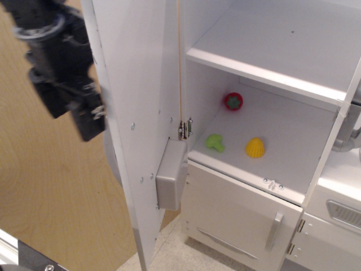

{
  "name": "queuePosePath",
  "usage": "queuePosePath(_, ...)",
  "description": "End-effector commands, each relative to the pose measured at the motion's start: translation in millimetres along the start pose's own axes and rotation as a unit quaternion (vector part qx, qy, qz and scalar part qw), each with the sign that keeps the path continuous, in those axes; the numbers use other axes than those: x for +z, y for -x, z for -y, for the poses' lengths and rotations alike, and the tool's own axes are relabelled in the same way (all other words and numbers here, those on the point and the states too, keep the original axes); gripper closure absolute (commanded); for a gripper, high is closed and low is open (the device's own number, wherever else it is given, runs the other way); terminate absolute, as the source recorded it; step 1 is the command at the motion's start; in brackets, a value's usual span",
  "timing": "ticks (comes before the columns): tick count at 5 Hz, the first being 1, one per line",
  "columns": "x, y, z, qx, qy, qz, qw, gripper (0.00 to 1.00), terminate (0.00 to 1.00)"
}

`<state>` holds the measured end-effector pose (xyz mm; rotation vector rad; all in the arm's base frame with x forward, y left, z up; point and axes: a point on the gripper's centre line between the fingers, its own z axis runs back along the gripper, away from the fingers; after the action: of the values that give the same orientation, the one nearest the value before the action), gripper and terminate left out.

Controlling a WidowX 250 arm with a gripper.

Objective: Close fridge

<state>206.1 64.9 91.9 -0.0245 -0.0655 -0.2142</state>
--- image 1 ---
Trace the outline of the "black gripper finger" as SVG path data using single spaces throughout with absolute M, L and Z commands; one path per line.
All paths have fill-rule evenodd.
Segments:
M 105 131 L 105 110 L 102 104 L 92 107 L 72 101 L 70 112 L 83 141 L 88 142 Z

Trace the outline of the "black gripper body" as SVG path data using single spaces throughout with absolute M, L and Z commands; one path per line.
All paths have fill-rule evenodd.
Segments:
M 55 82 L 40 74 L 35 68 L 30 69 L 28 76 L 53 118 L 56 119 L 75 109 L 76 105 L 84 107 L 81 110 L 82 114 L 89 110 L 93 119 L 103 117 L 103 102 L 90 78 L 81 78 L 71 84 Z

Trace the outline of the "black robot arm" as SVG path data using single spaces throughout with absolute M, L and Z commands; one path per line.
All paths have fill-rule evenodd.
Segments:
M 95 82 L 86 26 L 64 1 L 1 1 L 15 25 L 14 35 L 29 50 L 29 78 L 53 118 L 71 112 L 83 141 L 105 130 L 105 109 Z

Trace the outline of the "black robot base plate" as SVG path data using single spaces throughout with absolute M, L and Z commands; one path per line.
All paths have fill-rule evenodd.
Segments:
M 68 270 L 1 229 L 1 270 Z

